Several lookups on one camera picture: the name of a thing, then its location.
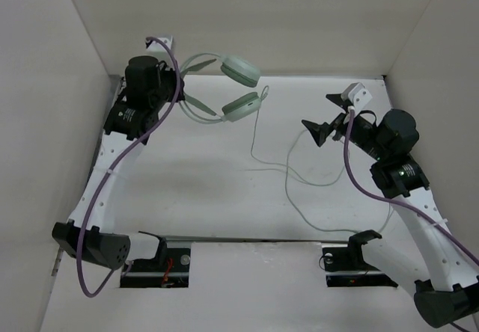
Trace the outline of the mint green headphones with cable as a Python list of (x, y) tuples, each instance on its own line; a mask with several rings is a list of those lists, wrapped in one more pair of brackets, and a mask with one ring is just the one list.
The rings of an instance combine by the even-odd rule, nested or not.
[(188, 193), (181, 204), (183, 234), (339, 239), (368, 229), (385, 232), (393, 207), (351, 186), (341, 142), (318, 150), (302, 125), (335, 114), (327, 94), (356, 83), (381, 89), (382, 80), (266, 77), (249, 87), (224, 73), (199, 76), (199, 64), (193, 57), (183, 65), (186, 99), (180, 107), (208, 128), (192, 145), (207, 159), (184, 170), (199, 175), (204, 191)]

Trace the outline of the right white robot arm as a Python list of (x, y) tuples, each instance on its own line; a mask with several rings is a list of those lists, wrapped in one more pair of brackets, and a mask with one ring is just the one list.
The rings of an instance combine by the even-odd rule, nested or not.
[[(372, 266), (390, 277), (412, 297), (416, 310), (432, 328), (456, 325), (478, 313), (478, 258), (453, 237), (437, 208), (430, 183), (411, 155), (419, 140), (414, 117), (390, 109), (379, 123), (364, 119), (362, 108), (372, 97), (367, 91), (337, 93), (327, 100), (342, 108), (331, 123), (303, 120), (317, 146), (329, 136), (344, 140), (344, 165), (351, 183), (367, 197), (395, 207), (418, 248), (423, 265), (388, 246), (375, 230), (349, 237), (348, 262)], [(380, 194), (364, 189), (353, 176), (350, 144), (373, 158), (370, 174)]]

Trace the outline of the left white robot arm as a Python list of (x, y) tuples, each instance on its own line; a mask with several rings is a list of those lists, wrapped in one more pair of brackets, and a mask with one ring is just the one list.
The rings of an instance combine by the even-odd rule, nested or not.
[(165, 61), (148, 55), (129, 60), (82, 197), (67, 221), (52, 229), (53, 239), (70, 257), (113, 271), (126, 262), (131, 239), (114, 232), (115, 204), (160, 121), (160, 110), (182, 95), (183, 86), (176, 68)]

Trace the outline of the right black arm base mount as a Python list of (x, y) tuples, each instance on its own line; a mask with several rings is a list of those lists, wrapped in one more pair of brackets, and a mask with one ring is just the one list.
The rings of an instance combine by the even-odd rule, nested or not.
[(398, 287), (377, 268), (353, 262), (345, 244), (323, 245), (318, 265), (325, 272), (329, 288)]

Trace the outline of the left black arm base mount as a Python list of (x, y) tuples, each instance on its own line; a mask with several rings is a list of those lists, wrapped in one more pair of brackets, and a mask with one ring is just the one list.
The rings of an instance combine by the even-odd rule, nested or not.
[(137, 259), (123, 268), (122, 289), (185, 289), (189, 287), (192, 243), (166, 241), (159, 244), (155, 257)]

